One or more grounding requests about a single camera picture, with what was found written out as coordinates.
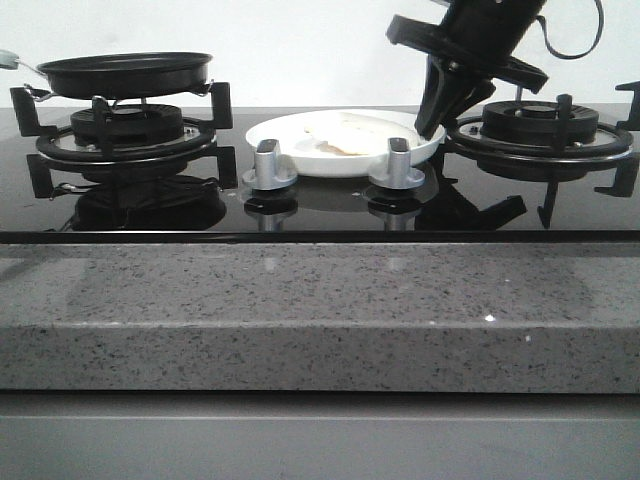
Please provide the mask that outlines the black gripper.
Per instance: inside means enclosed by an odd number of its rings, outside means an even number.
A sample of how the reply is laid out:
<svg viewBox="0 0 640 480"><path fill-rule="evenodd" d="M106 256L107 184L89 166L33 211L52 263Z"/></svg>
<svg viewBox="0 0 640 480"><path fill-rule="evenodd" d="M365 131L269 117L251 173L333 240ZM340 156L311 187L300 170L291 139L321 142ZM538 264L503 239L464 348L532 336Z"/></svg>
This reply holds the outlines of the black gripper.
<svg viewBox="0 0 640 480"><path fill-rule="evenodd" d="M528 0L450 1L438 25L393 17L386 32L389 41L429 55L415 121L423 138L491 97L496 90L491 78L540 91L548 76L512 53L543 5Z"/></svg>

